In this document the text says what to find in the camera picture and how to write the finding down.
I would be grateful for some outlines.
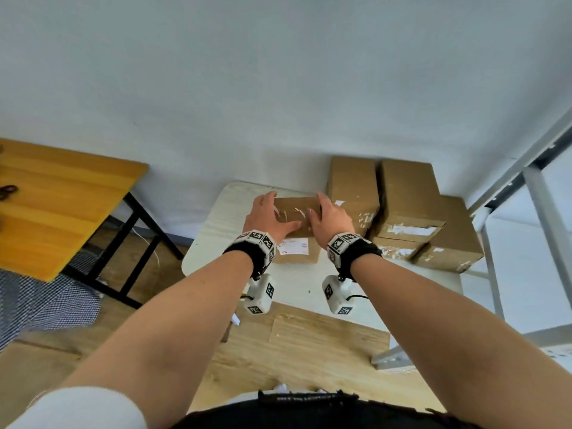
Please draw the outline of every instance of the stacked cardboard boxes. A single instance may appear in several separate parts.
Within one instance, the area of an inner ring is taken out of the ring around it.
[[[462,273],[484,256],[464,201],[442,196],[447,224],[413,259],[427,268]]]
[[[433,167],[383,159],[377,181],[381,209],[368,238],[385,257],[410,259],[447,221]]]
[[[375,165],[374,159],[334,157],[329,167],[326,195],[346,210],[361,236],[379,210]]]
[[[321,247],[313,236],[308,218],[308,208],[314,209],[321,217],[320,202],[317,197],[277,197],[274,199],[276,220],[280,223],[301,221],[302,227],[288,234],[276,248],[274,263],[318,263]]]

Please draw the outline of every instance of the white sleeve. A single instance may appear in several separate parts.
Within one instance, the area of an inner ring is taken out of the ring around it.
[[[6,429],[147,429],[143,413],[127,396],[99,387],[48,393]]]

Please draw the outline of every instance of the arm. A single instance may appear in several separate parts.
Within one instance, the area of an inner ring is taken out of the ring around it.
[[[322,247],[351,219],[325,197]],[[572,427],[572,376],[488,310],[374,254],[351,272],[448,412],[487,429]]]
[[[299,222],[276,221],[275,196],[254,200],[243,232],[266,231],[278,244],[299,228]],[[137,404],[149,428],[174,425],[188,411],[252,269],[247,254],[232,251],[156,295],[61,387],[121,392]]]

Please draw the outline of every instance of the wooden floor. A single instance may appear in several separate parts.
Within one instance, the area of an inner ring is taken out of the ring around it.
[[[100,230],[91,240],[105,246],[114,232]],[[119,288],[147,247],[129,235],[102,278]],[[181,262],[162,245],[129,294],[141,302],[182,279]],[[0,353],[0,428],[21,414],[30,401],[54,388],[90,355],[134,310],[103,299],[95,324],[88,328],[27,332]],[[219,345],[198,390],[192,410],[220,405],[240,393],[272,389],[343,389],[375,399],[423,409],[443,407],[417,373],[384,375],[369,363],[388,348],[389,334],[343,320],[273,304],[266,315],[241,320],[229,340]]]

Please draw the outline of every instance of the table top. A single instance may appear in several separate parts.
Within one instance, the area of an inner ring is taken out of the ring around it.
[[[246,182],[231,182],[219,194],[201,231],[185,255],[182,261],[183,274],[187,276],[216,259],[241,233],[244,218],[250,212],[254,198],[272,190],[278,192],[278,197],[313,195]],[[405,261],[391,261],[461,293],[459,274],[421,268]],[[315,265],[272,264],[267,272],[272,275],[273,282],[276,283],[273,297],[275,302],[388,331],[371,303],[363,298],[357,299],[356,307],[349,315],[332,314],[322,292],[321,283],[327,275],[336,274],[336,269],[328,260],[325,251],[320,253],[318,263]],[[354,293],[364,294],[357,284]]]
[[[0,138],[0,268],[53,280],[149,166]]]

